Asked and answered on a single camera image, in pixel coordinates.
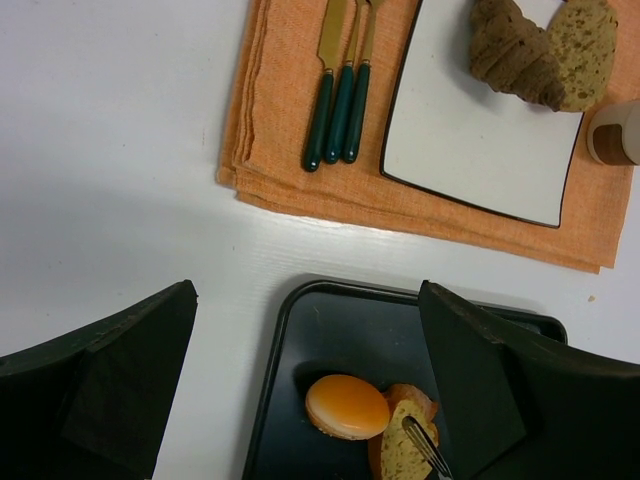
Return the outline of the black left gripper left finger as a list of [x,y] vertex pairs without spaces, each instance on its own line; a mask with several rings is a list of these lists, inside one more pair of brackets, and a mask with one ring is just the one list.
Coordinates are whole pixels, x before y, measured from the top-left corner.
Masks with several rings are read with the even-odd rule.
[[184,280],[2,357],[2,478],[152,478],[197,298]]

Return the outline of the stainless steel tongs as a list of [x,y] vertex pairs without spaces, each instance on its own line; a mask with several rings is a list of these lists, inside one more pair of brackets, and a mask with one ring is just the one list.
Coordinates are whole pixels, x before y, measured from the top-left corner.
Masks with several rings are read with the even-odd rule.
[[412,416],[405,416],[402,427],[425,461],[437,472],[438,478],[452,480],[448,464],[419,422]]

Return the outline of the brown chocolate croissant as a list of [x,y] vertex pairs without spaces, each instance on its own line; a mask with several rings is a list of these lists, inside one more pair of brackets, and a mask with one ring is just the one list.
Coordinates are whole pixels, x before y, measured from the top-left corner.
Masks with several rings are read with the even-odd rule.
[[477,1],[470,13],[471,75],[497,93],[558,111],[566,91],[547,32],[513,1]]

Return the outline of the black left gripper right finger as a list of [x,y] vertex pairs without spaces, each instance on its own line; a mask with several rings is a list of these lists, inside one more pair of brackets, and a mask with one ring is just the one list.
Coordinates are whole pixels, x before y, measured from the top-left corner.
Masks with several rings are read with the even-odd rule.
[[419,310],[456,479],[636,479],[639,367],[426,281]]

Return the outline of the glossy orange bun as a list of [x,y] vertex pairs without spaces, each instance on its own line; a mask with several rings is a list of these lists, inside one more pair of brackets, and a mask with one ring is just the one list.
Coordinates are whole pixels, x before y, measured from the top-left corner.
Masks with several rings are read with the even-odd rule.
[[387,400],[378,389],[344,374],[317,380],[306,393],[305,410],[322,433],[350,441],[381,434],[391,418]]

